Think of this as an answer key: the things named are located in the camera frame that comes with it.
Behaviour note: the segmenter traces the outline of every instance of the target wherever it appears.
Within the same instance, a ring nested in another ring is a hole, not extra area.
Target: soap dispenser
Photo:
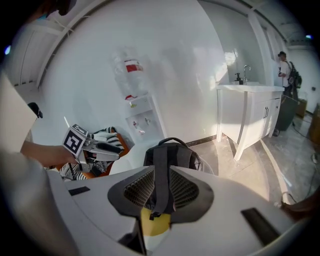
[[[235,73],[236,75],[236,80],[234,80],[235,85],[243,85],[244,81],[240,77],[240,73]]]

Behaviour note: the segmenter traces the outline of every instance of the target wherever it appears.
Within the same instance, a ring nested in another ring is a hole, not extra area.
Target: cap
[[[280,55],[284,55],[285,57],[287,57],[287,54],[284,51],[280,51],[278,57],[280,57]]]
[[[59,11],[61,16],[66,15],[76,5],[77,0],[54,0],[50,10],[47,12],[47,17],[55,11]]]

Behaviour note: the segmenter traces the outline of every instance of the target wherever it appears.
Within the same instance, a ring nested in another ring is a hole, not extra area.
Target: floor
[[[307,135],[311,120],[310,115],[304,120],[295,117],[295,129]],[[297,131],[291,125],[278,137],[263,138],[245,149],[239,161],[234,160],[238,145],[226,136],[221,142],[213,140],[191,149],[219,177],[241,183],[272,203],[279,203],[283,192],[289,192],[298,202],[320,185],[320,165],[311,160],[316,146]],[[293,203],[287,194],[283,200]]]

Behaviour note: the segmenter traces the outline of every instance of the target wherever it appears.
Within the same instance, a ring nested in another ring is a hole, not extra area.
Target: ceiling
[[[83,10],[87,8],[89,12],[103,2],[108,1],[77,0],[65,16],[60,16],[56,11],[47,19],[37,19],[24,25],[11,43],[10,54],[3,60],[3,68],[11,83],[14,86],[29,83],[39,85],[42,73],[45,72],[44,63],[47,64],[50,55],[54,55],[55,46],[71,33],[66,27],[70,23],[80,22],[86,15],[84,12],[78,16]]]
[[[256,8],[282,34],[288,45],[310,45],[306,32],[295,16],[277,0],[240,0]]]
[[[57,12],[47,19],[36,20],[23,26],[11,44],[11,52],[4,59],[4,70],[15,86],[41,84],[46,66],[54,58],[59,44],[69,36],[79,22],[90,17],[95,9],[110,0],[77,0],[65,16]],[[237,0],[265,17],[281,33],[289,45],[307,45],[305,32],[295,17],[276,0]]]

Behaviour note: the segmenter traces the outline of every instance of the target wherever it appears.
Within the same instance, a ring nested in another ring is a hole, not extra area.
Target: faucet
[[[244,84],[247,85],[248,79],[246,76],[246,68],[249,68],[249,71],[251,71],[251,67],[249,65],[244,65],[243,67],[243,77],[244,77]]]

